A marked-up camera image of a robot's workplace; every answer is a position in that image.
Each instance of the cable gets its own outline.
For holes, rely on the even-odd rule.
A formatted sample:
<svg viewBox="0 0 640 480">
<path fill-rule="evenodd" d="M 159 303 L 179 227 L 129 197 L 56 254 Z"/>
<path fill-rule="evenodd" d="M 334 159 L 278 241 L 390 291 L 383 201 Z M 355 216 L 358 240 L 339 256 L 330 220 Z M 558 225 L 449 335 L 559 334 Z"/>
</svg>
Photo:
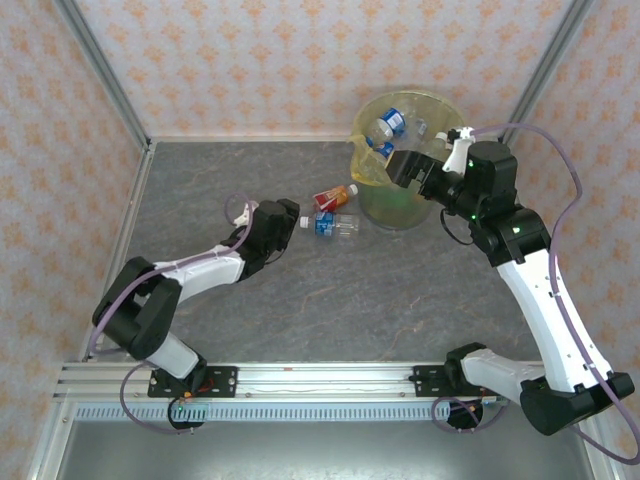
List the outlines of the cable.
<svg viewBox="0 0 640 480">
<path fill-rule="evenodd" d="M 251 226 L 253 225 L 253 206 L 251 204 L 251 200 L 249 200 L 249 197 L 247 195 L 245 195 L 244 193 L 236 192 L 236 193 L 233 193 L 233 194 L 229 195 L 227 197 L 227 199 L 225 200 L 225 202 L 224 202 L 224 216 L 227 219 L 227 221 L 230 221 L 232 224 L 233 224 L 233 221 L 231 220 L 231 216 L 229 215 L 229 211 L 228 210 L 229 210 L 229 203 L 231 202 L 231 199 L 233 199 L 235 197 L 242 198 L 246 202 L 248 207 L 249 207 L 248 208 L 248 210 L 249 210 L 249 220 L 247 222 L 247 226 L 244 229 L 244 232 L 242 233 L 242 235 L 240 236 L 238 241 L 235 243 L 235 245 L 230 247 L 230 248 L 228 248 L 227 250 L 224 250 L 224 251 L 218 252 L 218 253 L 216 253 L 216 252 L 201 253 L 200 255 L 195 255 L 193 257 L 187 258 L 187 259 L 183 260 L 182 262 L 176 262 L 173 265 L 167 265 L 166 267 L 157 268 L 155 270 L 147 272 L 144 275 L 141 275 L 140 277 L 136 278 L 133 282 L 131 282 L 127 286 L 127 288 L 125 288 L 122 291 L 122 293 L 109 306 L 109 308 L 107 308 L 107 311 L 104 313 L 104 315 L 102 315 L 102 318 L 100 318 L 100 321 L 98 322 L 98 325 L 96 325 L 96 328 L 93 330 L 93 332 L 91 332 L 91 338 L 89 340 L 89 352 L 90 353 L 94 353 L 94 354 L 100 354 L 101 353 L 99 351 L 96 351 L 96 344 L 98 343 L 98 338 L 100 338 L 100 335 L 102 334 L 102 332 L 104 331 L 104 328 L 106 327 L 106 325 L 109 323 L 109 321 L 113 317 L 113 315 L 116 312 L 116 310 L 118 310 L 118 308 L 120 308 L 120 305 L 122 305 L 122 303 L 126 300 L 126 298 L 129 295 L 131 295 L 136 290 L 136 288 L 138 288 L 141 284 L 143 284 L 144 282 L 146 282 L 150 278 L 155 277 L 156 275 L 160 275 L 162 273 L 167 273 L 167 272 L 171 272 L 171 271 L 174 271 L 174 270 L 178 270 L 178 269 L 180 269 L 182 267 L 186 267 L 187 265 L 190 265 L 190 264 L 195 263 L 195 262 L 199 262 L 201 260 L 207 260 L 209 258 L 214 258 L 214 257 L 224 257 L 226 255 L 230 255 L 231 253 L 235 252 L 238 248 L 240 248 L 240 246 L 245 242 L 245 240 L 249 236 L 249 232 L 251 231 Z M 113 353 L 114 351 L 120 351 L 120 349 L 105 351 L 105 353 Z"/>
<path fill-rule="evenodd" d="M 469 413 L 469 415 L 471 415 L 471 418 L 473 419 L 473 421 L 476 422 L 476 427 L 468 428 L 468 429 L 464 429 L 463 430 L 463 429 L 456 429 L 456 428 L 447 428 L 444 425 L 441 425 L 440 421 L 436 419 L 436 407 L 441 402 L 445 402 L 445 401 L 457 403 L 458 405 L 461 406 L 461 408 L 464 408 Z M 504 405 L 504 406 L 500 407 L 500 410 L 498 410 L 498 413 L 496 413 L 495 416 L 491 420 L 489 420 L 484 425 L 480 425 L 480 421 L 478 420 L 478 417 L 476 416 L 476 414 L 473 413 L 473 410 L 471 410 L 471 406 L 470 405 L 467 405 L 465 402 L 463 402 L 462 400 L 459 400 L 459 399 L 457 399 L 455 397 L 440 397 L 440 398 L 436 399 L 436 401 L 431 404 L 431 419 L 433 420 L 433 424 L 436 427 L 438 427 L 440 430 L 442 430 L 443 432 L 447 432 L 447 433 L 476 433 L 476 432 L 480 432 L 482 430 L 485 430 L 485 429 L 489 428 L 491 425 L 493 425 L 494 423 L 496 423 L 500 419 L 500 417 L 502 417 L 504 415 L 504 412 L 506 412 L 506 411 L 507 411 L 507 405 Z"/>
<path fill-rule="evenodd" d="M 591 355 L 589 355 L 589 351 L 587 347 L 582 342 L 582 339 L 580 338 L 578 331 L 573 325 L 571 316 L 567 311 L 567 307 L 564 304 L 564 300 L 562 299 L 562 296 L 560 294 L 560 289 L 558 286 L 557 260 L 558 260 L 558 244 L 560 243 L 559 242 L 560 232 L 562 229 L 562 225 L 564 224 L 569 213 L 575 208 L 577 203 L 582 198 L 582 182 L 578 177 L 578 172 L 576 171 L 576 168 L 573 165 L 573 162 L 569 158 L 569 155 L 567 155 L 567 153 L 564 151 L 564 149 L 558 143 L 558 141 L 555 138 L 553 138 L 551 134 L 549 134 L 542 128 L 536 127 L 534 125 L 528 125 L 526 123 L 504 123 L 501 125 L 492 125 L 490 127 L 473 130 L 471 132 L 471 135 L 474 135 L 474 136 L 482 135 L 483 133 L 488 133 L 496 130 L 504 130 L 507 128 L 521 128 L 524 130 L 531 130 L 532 132 L 536 132 L 542 135 L 558 151 L 558 153 L 560 154 L 560 157 L 562 157 L 562 160 L 564 161 L 564 164 L 567 166 L 569 173 L 571 174 L 571 178 L 573 179 L 573 183 L 576 187 L 576 196 L 569 203 L 569 205 L 562 211 L 562 213 L 558 217 L 558 220 L 556 220 L 556 223 L 553 226 L 553 231 L 551 233 L 551 245 L 549 246 L 549 278 L 551 280 L 551 291 L 553 293 L 554 298 L 556 299 L 556 304 L 558 305 L 558 309 L 560 310 L 564 323 L 567 326 L 569 333 L 571 334 L 571 338 L 573 338 L 573 341 L 578 347 L 578 350 L 580 351 L 580 354 L 582 355 L 587 367 L 591 370 L 591 373 L 593 374 L 595 379 L 598 381 L 602 389 L 605 391 L 605 393 L 611 400 L 611 402 L 616 406 L 616 408 L 618 409 L 622 417 L 625 419 L 625 421 L 627 422 L 627 425 L 629 425 L 629 428 L 631 429 L 631 432 L 633 433 L 633 436 L 636 440 L 636 446 L 638 447 L 638 452 L 633 458 L 622 457 L 617 453 L 614 453 L 611 450 L 607 449 L 604 445 L 600 445 L 599 443 L 597 443 L 594 439 L 589 437 L 586 433 L 582 432 L 577 426 L 572 426 L 571 429 L 575 433 L 577 433 L 580 437 L 582 437 L 582 439 L 585 442 L 589 443 L 591 446 L 593 446 L 600 452 L 604 453 L 605 455 L 613 458 L 614 460 L 617 460 L 618 462 L 623 463 L 625 465 L 638 465 L 640 464 L 640 428 L 634 421 L 631 415 L 631 412 L 620 401 L 618 396 L 614 393 L 614 391 L 611 389 L 611 387 L 605 381 L 602 375 L 600 375 L 600 372 L 596 368 L 593 362 L 593 359 L 591 358 Z"/>
<path fill-rule="evenodd" d="M 460 245 L 465 245 L 465 246 L 473 245 L 473 240 L 471 240 L 470 242 L 463 242 L 458 237 L 456 237 L 451 230 L 449 230 L 449 227 L 447 227 L 447 222 L 444 219 L 445 213 L 447 215 L 449 214 L 446 208 L 443 208 L 442 210 L 440 210 L 440 224 L 442 225 L 442 228 L 444 228 L 444 231 L 447 232 L 447 234 L 449 234 L 449 236 L 453 238 L 456 242 L 458 242 Z"/>
<path fill-rule="evenodd" d="M 131 412 L 131 410 L 129 410 L 129 407 L 127 407 L 127 404 L 124 401 L 124 389 L 127 385 L 127 382 L 136 371 L 138 371 L 142 367 L 148 367 L 148 366 L 151 366 L 151 364 L 148 362 L 139 363 L 138 365 L 133 367 L 131 370 L 129 370 L 129 372 L 124 376 L 124 379 L 122 380 L 122 384 L 120 385 L 120 406 L 122 407 L 122 410 L 124 411 L 125 415 L 129 417 L 129 420 L 131 420 L 136 425 L 140 425 L 141 427 L 146 428 L 147 430 L 151 430 L 155 433 L 162 433 L 164 435 L 180 435 L 181 433 L 185 433 L 186 431 L 191 431 L 190 428 L 186 430 L 171 430 L 168 428 L 158 427 L 157 425 L 153 425 L 152 423 L 143 422 L 142 420 L 137 418 Z"/>
</svg>

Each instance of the water bottle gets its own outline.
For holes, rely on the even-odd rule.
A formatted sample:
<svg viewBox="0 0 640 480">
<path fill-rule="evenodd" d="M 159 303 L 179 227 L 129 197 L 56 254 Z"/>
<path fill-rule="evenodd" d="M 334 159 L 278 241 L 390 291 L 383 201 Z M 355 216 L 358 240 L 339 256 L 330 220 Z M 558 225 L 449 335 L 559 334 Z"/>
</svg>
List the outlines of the water bottle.
<svg viewBox="0 0 640 480">
<path fill-rule="evenodd" d="M 419 152 L 422 150 L 424 136 L 427 133 L 427 122 L 421 118 L 407 122 L 405 131 L 396 142 L 396 150 L 409 150 Z"/>
<path fill-rule="evenodd" d="M 424 154 L 428 157 L 446 162 L 451 152 L 447 150 L 447 134 L 438 132 L 435 138 L 432 138 L 425 145 Z"/>
<path fill-rule="evenodd" d="M 358 233 L 360 218 L 356 215 L 318 212 L 313 217 L 300 217 L 300 227 L 313 228 L 319 237 L 349 238 Z"/>
<path fill-rule="evenodd" d="M 375 119 L 365 132 L 367 144 L 370 147 L 388 142 L 394 135 L 400 135 L 407 121 L 412 119 L 415 107 L 408 99 L 399 100 L 396 105 L 387 110 L 379 118 Z"/>
</svg>

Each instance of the blue bottle label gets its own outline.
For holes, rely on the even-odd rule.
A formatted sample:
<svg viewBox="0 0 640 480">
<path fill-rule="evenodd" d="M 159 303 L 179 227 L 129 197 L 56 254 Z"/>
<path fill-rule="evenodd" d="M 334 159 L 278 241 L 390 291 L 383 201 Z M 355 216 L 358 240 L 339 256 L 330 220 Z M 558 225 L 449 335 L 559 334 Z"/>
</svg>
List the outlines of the blue bottle label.
<svg viewBox="0 0 640 480">
<path fill-rule="evenodd" d="M 380 118 L 387 122 L 387 125 L 389 125 L 389 127 L 391 127 L 391 130 L 393 130 L 394 135 L 398 135 L 404 131 L 404 127 L 406 125 L 404 117 L 395 108 L 390 108 Z"/>
<path fill-rule="evenodd" d="M 394 148 L 393 147 L 393 143 L 384 142 L 382 145 L 380 145 L 378 148 L 376 148 L 376 152 L 378 152 L 384 158 L 389 158 L 389 156 L 393 152 L 393 148 Z"/>
<path fill-rule="evenodd" d="M 316 214 L 316 235 L 330 237 L 333 233 L 333 213 L 320 212 Z"/>
</svg>

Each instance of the label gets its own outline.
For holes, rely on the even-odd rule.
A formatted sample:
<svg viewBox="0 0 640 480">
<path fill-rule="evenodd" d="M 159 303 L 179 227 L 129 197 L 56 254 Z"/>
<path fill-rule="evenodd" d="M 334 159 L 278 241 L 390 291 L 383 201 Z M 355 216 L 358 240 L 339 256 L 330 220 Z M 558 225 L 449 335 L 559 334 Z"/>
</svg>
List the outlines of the label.
<svg viewBox="0 0 640 480">
<path fill-rule="evenodd" d="M 394 135 L 402 133 L 402 131 L 404 130 L 404 127 L 405 127 L 404 117 L 395 108 L 390 108 L 384 115 L 380 117 L 380 119 L 385 121 L 387 125 L 391 127 L 391 130 L 393 130 Z"/>
<path fill-rule="evenodd" d="M 393 143 L 384 142 L 378 148 L 376 148 L 376 152 L 382 155 L 384 158 L 389 158 L 389 156 L 393 153 Z"/>
<path fill-rule="evenodd" d="M 343 186 L 332 188 L 313 196 L 316 210 L 321 212 L 333 212 L 349 201 L 347 189 Z"/>
<path fill-rule="evenodd" d="M 316 235 L 330 237 L 333 233 L 333 213 L 316 213 Z"/>
</svg>

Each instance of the transparent bin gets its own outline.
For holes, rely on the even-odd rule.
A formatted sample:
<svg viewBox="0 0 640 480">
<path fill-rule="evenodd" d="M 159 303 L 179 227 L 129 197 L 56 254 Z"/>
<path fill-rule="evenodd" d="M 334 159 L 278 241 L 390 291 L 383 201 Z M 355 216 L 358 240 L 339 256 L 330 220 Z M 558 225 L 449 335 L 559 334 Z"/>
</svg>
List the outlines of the transparent bin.
<svg viewBox="0 0 640 480">
<path fill-rule="evenodd" d="M 433 202 L 391 182 L 384 168 L 386 162 L 379 162 L 379 157 L 373 155 L 365 141 L 364 131 L 372 121 L 398 104 L 400 98 L 407 96 L 414 102 L 416 117 L 427 122 L 425 140 L 432 139 L 438 132 L 466 125 L 462 114 L 451 102 L 427 91 L 386 93 L 358 112 L 349 141 L 355 146 L 351 176 L 358 182 L 360 207 L 375 224 L 393 230 L 412 228 L 422 223 L 428 217 Z"/>
</svg>

